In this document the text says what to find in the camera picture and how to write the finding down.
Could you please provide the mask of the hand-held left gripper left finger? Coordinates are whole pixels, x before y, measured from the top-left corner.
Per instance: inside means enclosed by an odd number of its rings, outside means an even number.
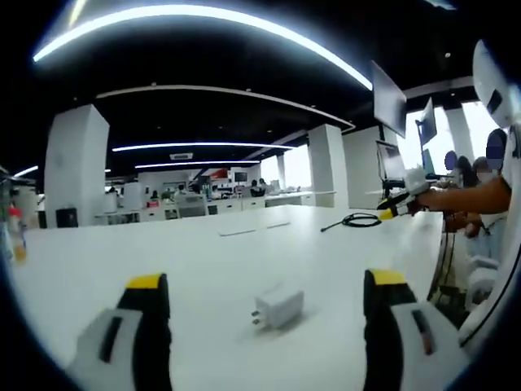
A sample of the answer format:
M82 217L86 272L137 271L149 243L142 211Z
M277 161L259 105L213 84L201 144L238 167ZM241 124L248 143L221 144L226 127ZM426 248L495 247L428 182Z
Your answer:
M170 390L169 320L167 275L131 279L79 335L68 374L82 390Z

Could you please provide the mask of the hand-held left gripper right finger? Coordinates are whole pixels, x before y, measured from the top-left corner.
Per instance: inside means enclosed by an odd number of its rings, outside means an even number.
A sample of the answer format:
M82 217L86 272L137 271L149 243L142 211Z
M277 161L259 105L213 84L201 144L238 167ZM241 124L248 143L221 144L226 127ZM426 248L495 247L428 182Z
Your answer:
M364 276L365 390L445 390L469 364L454 325L402 274Z

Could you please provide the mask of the person's right hand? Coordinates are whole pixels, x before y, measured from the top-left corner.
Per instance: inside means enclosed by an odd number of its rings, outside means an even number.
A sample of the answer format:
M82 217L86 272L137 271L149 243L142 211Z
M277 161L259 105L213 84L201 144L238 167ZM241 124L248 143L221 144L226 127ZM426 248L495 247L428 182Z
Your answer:
M407 212L411 216L415 215L418 212L427 211L429 209L426 204L427 193L424 192L422 194L416 195L408 204L407 204Z

